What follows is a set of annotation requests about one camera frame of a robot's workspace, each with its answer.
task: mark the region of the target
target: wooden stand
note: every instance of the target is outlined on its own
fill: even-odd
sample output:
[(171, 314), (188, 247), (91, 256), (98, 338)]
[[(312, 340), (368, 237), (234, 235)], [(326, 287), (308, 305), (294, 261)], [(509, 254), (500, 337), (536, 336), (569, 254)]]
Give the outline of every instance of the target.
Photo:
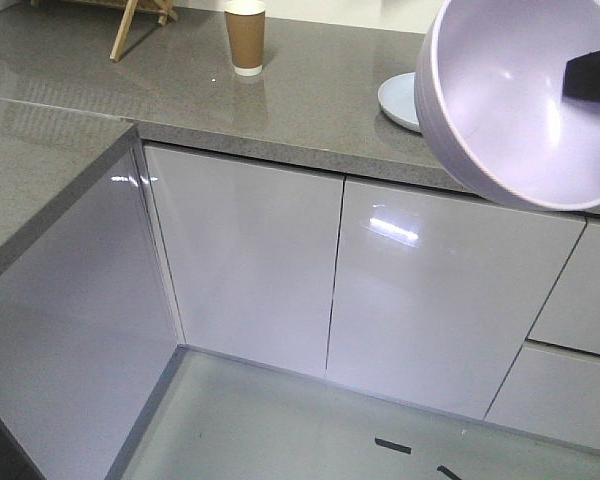
[[(136, 11), (145, 13), (155, 13), (158, 15), (158, 23), (165, 25), (169, 17), (178, 20), (178, 14), (173, 9), (173, 0), (65, 0), (75, 3), (87, 3), (90, 5), (100, 5), (103, 7), (119, 8), (124, 10), (122, 21), (118, 28), (118, 34), (113, 42), (111, 55), (109, 58), (117, 62), (122, 57), (124, 45), (131, 27), (131, 20)], [(31, 0), (31, 5), (37, 7), (40, 0)]]

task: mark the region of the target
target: black object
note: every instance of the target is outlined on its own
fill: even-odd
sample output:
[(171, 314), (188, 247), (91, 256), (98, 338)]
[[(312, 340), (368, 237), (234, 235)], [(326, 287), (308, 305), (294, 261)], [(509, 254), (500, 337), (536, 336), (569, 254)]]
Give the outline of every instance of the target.
[(567, 97), (600, 102), (600, 51), (567, 62), (562, 93)]
[(376, 438), (376, 445), (379, 447), (389, 448), (391, 450), (395, 450), (397, 452), (406, 453), (407, 455), (411, 455), (411, 447), (407, 447), (406, 445), (400, 445), (399, 443), (389, 442), (387, 440), (382, 440), (381, 438)]
[(451, 470), (449, 470), (444, 465), (440, 465), (437, 468), (437, 470), (439, 472), (442, 472), (447, 478), (450, 478), (451, 480), (462, 480), (459, 476), (457, 476), (455, 473), (453, 473)]

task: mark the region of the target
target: quartz countertop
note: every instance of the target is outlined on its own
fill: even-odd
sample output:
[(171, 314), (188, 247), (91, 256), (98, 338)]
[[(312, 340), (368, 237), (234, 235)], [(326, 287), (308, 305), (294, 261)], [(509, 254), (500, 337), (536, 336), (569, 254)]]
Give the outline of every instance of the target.
[(0, 100), (0, 274), (137, 138), (127, 122)]
[(135, 135), (92, 114), (145, 140), (466, 193), (378, 106), (382, 82), (415, 69), (422, 35), (269, 18), (264, 71), (242, 78), (222, 14), (178, 12), (166, 27), (137, 14), (119, 63), (119, 11), (0, 12), (0, 273)]
[(267, 19), (264, 71), (233, 73), (221, 13), (136, 14), (45, 0), (0, 12), (0, 98), (132, 120), (146, 140), (462, 190), (423, 138), (381, 113), (378, 87), (413, 71), (420, 34)]

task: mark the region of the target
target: bowl rim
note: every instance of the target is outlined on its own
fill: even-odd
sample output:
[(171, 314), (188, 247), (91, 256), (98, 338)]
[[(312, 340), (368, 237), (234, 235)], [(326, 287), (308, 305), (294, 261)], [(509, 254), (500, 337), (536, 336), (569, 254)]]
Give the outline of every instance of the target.
[[(523, 202), (526, 202), (530, 206), (540, 207), (548, 210), (585, 210), (588, 208), (592, 208), (600, 205), (600, 196), (595, 200), (588, 200), (586, 202), (578, 202), (578, 203), (556, 203), (550, 202), (546, 200), (540, 200), (537, 198), (530, 197), (528, 194), (521, 193), (518, 191), (514, 191), (513, 189), (507, 187), (501, 180), (499, 180), (486, 165), (480, 161), (477, 155), (470, 148), (469, 144), (464, 140), (460, 132), (456, 128), (449, 111), (447, 109), (447, 102), (445, 101), (445, 96), (442, 92), (442, 85), (440, 83), (440, 71), (439, 71), (439, 58), (438, 58), (438, 45), (440, 39), (440, 31), (442, 28), (442, 23), (445, 17), (447, 10), (449, 9), (449, 5), (451, 2), (455, 0), (445, 0), (436, 18), (434, 19), (433, 24), (430, 27), (429, 34), (431, 35), (431, 49), (429, 54), (431, 55), (431, 69), (432, 69), (432, 82), (435, 95), (438, 99), (438, 104), (440, 105), (440, 110), (442, 112), (442, 116), (444, 117), (444, 121), (446, 122), (451, 134), (454, 139), (458, 142), (460, 147), (462, 148), (464, 154), (469, 157), (469, 159), (473, 162), (473, 164), (482, 172), (485, 177), (488, 177), (494, 184), (498, 185), (500, 188), (508, 192), (510, 195), (513, 195)], [(588, 0), (590, 3), (595, 4), (600, 9), (600, 0)]]

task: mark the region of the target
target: glossy cabinet door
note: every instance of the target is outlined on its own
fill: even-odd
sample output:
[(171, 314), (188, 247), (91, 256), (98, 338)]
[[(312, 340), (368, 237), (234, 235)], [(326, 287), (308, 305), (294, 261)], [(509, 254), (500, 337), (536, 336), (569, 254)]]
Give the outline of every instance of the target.
[(347, 181), (327, 378), (482, 419), (583, 226)]
[(342, 177), (145, 153), (187, 344), (323, 376)]
[(487, 421), (600, 450), (600, 359), (525, 346)]
[(0, 417), (47, 480), (107, 475), (175, 347), (126, 155), (0, 277)]
[(587, 225), (530, 337), (600, 354), (600, 222)]

